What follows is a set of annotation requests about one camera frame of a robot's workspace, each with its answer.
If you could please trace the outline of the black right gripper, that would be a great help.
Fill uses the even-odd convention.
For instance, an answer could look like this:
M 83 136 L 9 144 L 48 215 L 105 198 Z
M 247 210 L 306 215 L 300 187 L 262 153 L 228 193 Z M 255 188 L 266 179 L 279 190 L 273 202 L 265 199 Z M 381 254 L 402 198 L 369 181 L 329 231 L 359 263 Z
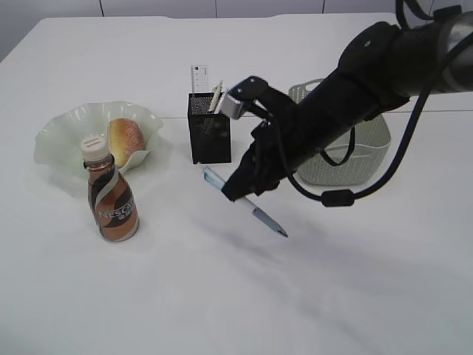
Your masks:
M 408 101 L 395 92 L 385 73 L 389 49 L 400 34 L 386 22 L 368 27 L 349 43 L 336 69 L 297 104 L 270 86 L 257 99 L 268 120 L 279 124 L 290 172 L 356 124 Z M 234 202 L 273 191 L 279 181 L 257 184 L 256 165 L 241 162 L 222 193 Z

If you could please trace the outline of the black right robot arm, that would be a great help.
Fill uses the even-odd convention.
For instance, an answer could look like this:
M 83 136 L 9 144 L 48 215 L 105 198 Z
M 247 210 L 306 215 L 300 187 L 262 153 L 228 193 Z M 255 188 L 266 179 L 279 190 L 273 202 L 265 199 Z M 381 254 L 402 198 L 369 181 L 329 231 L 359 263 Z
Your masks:
M 252 112 L 261 123 L 252 131 L 253 143 L 222 193 L 235 201 L 274 190 L 357 124 L 416 97 L 395 157 L 378 181 L 360 192 L 310 194 L 311 200 L 326 207 L 351 206 L 377 192 L 395 174 L 430 95 L 471 90 L 471 13 L 413 29 L 378 22 L 349 43 L 337 67 L 300 102 L 256 76 L 227 91 L 221 104 L 225 116 L 238 119 Z

